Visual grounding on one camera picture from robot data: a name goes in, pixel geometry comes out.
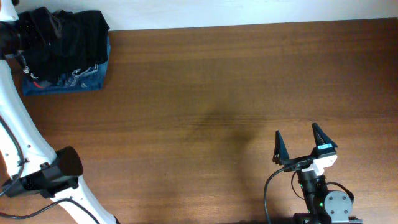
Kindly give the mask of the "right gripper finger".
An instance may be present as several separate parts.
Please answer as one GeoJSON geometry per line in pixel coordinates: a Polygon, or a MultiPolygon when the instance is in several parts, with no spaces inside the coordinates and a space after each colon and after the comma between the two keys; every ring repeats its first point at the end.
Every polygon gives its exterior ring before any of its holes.
{"type": "Polygon", "coordinates": [[[272,161],[278,165],[286,165],[289,163],[289,153],[284,144],[280,131],[275,132],[275,148],[272,161]]]}
{"type": "Polygon", "coordinates": [[[312,131],[315,139],[316,149],[335,149],[338,147],[337,144],[322,131],[317,123],[312,124],[312,131]]]}

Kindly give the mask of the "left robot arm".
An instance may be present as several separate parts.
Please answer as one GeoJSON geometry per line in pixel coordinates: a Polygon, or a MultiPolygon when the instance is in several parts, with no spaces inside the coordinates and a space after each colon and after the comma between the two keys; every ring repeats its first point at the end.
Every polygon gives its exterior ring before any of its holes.
{"type": "Polygon", "coordinates": [[[1,195],[41,194],[77,223],[118,223],[88,188],[76,150],[67,146],[55,151],[20,99],[7,58],[52,44],[61,38],[62,27],[44,7],[18,16],[16,5],[18,1],[1,1],[1,155],[9,175],[1,195]]]}

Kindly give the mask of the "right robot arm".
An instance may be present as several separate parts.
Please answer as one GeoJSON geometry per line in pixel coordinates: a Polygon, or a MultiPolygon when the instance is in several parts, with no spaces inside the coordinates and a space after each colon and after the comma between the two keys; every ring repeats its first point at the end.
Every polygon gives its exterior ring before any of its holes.
{"type": "Polygon", "coordinates": [[[363,223],[352,217],[354,194],[343,185],[326,181],[325,169],[331,167],[338,156],[337,144],[329,138],[317,123],[312,124],[315,147],[307,156],[291,159],[280,131],[275,132],[275,148],[272,161],[282,168],[267,179],[264,186],[264,204],[267,203],[267,188],[273,177],[281,172],[293,172],[298,177],[307,213],[296,213],[293,223],[363,223]],[[329,185],[339,187],[330,190],[329,185]]]}

